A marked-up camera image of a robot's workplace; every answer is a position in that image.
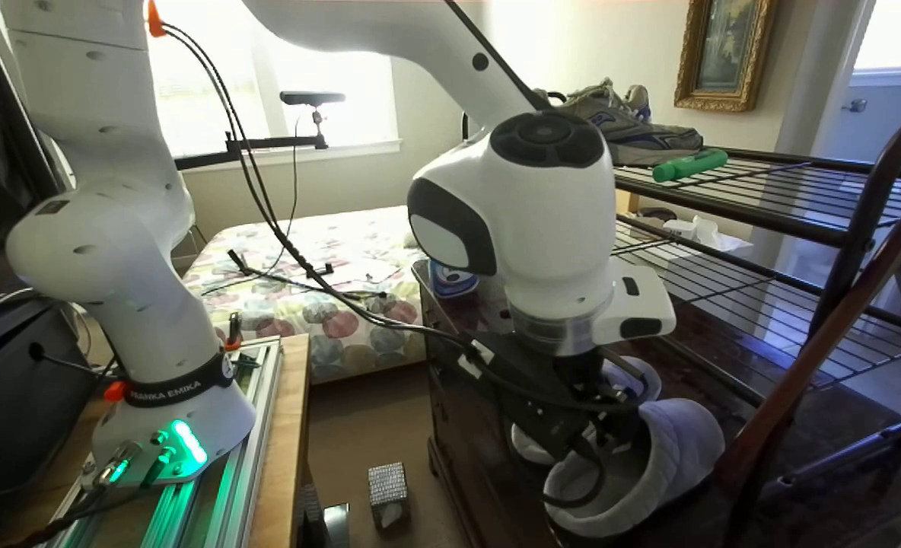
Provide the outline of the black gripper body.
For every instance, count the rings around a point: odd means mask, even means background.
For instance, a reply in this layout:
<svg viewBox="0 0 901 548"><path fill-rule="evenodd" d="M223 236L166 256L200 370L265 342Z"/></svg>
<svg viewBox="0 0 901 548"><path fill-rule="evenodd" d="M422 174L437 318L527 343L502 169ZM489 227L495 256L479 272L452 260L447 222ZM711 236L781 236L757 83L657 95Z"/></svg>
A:
<svg viewBox="0 0 901 548"><path fill-rule="evenodd" d="M555 364L516 335L479 333L440 342L440 366L495 403L504 441L521 459L555 467L570 454L595 459L589 426L595 403L580 403Z"/></svg>

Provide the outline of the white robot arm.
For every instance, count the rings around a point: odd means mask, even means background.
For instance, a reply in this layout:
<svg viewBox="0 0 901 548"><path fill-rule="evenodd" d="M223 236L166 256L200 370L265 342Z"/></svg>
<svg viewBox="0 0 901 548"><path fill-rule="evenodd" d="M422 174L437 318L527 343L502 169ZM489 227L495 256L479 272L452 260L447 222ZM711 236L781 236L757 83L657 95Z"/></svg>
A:
<svg viewBox="0 0 901 548"><path fill-rule="evenodd" d="M401 209L416 247L495 277L517 333L551 358L660 339L675 311L657 273L613 260L613 154L590 121L539 101L458 0L242 0L265 35L326 54L387 54L427 74L476 139L416 169L340 169L373 209ZM120 488L180 485L259 423L231 377L205 302L172 251L196 197L160 130L151 0L0 0L8 63L35 129L58 145L74 187L7 237L16 273L84 307L128 392L97 423L97 475Z"/></svg>

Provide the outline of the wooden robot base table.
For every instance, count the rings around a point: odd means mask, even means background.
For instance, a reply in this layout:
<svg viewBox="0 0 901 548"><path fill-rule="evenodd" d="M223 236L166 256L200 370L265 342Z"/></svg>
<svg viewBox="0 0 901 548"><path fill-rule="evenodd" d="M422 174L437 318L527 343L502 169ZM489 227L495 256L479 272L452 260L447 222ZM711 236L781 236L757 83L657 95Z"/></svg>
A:
<svg viewBox="0 0 901 548"><path fill-rule="evenodd" d="M84 456L45 524L7 548L298 548L305 503L309 335L257 339L248 398L253 433L220 459L190 422L155 430L149 448Z"/></svg>

